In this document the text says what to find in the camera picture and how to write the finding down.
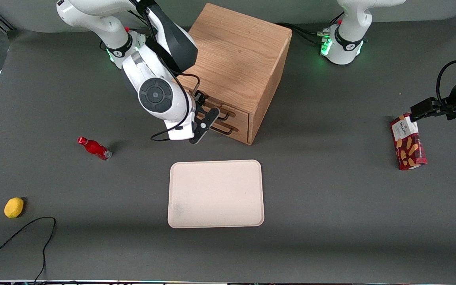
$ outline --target wooden box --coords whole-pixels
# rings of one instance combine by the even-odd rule
[[[206,107],[218,107],[220,118],[228,115],[213,127],[251,145],[281,81],[291,30],[207,4],[189,33],[198,58],[186,73],[201,78]],[[195,87],[194,78],[179,80],[188,90]]]

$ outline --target red bottle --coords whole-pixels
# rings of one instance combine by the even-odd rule
[[[101,144],[98,144],[97,141],[93,141],[92,139],[86,139],[85,137],[79,137],[78,143],[83,145],[85,150],[91,154],[96,155],[102,160],[107,160],[112,157],[112,152],[107,150]]]

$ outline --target plastic tray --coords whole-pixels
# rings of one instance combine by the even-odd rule
[[[170,169],[170,227],[256,227],[263,221],[258,161],[178,162]]]

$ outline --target drawer handle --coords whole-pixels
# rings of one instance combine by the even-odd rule
[[[210,128],[213,129],[213,130],[215,130],[216,132],[222,133],[223,135],[231,135],[232,132],[233,132],[233,128],[230,128],[230,131],[227,131],[227,132],[222,131],[222,130],[216,128],[216,127],[210,127]]]
[[[217,118],[219,121],[226,121],[230,117],[230,113],[227,112],[226,115],[222,118]]]

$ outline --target gray table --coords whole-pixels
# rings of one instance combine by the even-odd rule
[[[438,71],[456,59],[456,18],[375,23],[367,37],[359,58],[335,66],[296,36],[255,144],[210,132],[192,146],[149,140],[163,122],[129,95],[93,33],[10,34],[0,244],[52,215],[49,279],[455,284],[456,121],[420,121],[429,165],[406,172],[389,120],[435,95]],[[456,66],[443,92],[454,84]],[[80,135],[114,157],[87,154]],[[170,228],[170,166],[231,159],[261,162],[265,222]],[[28,209],[10,220],[2,210],[15,196]],[[36,276],[50,226],[43,220],[0,251],[0,279]]]

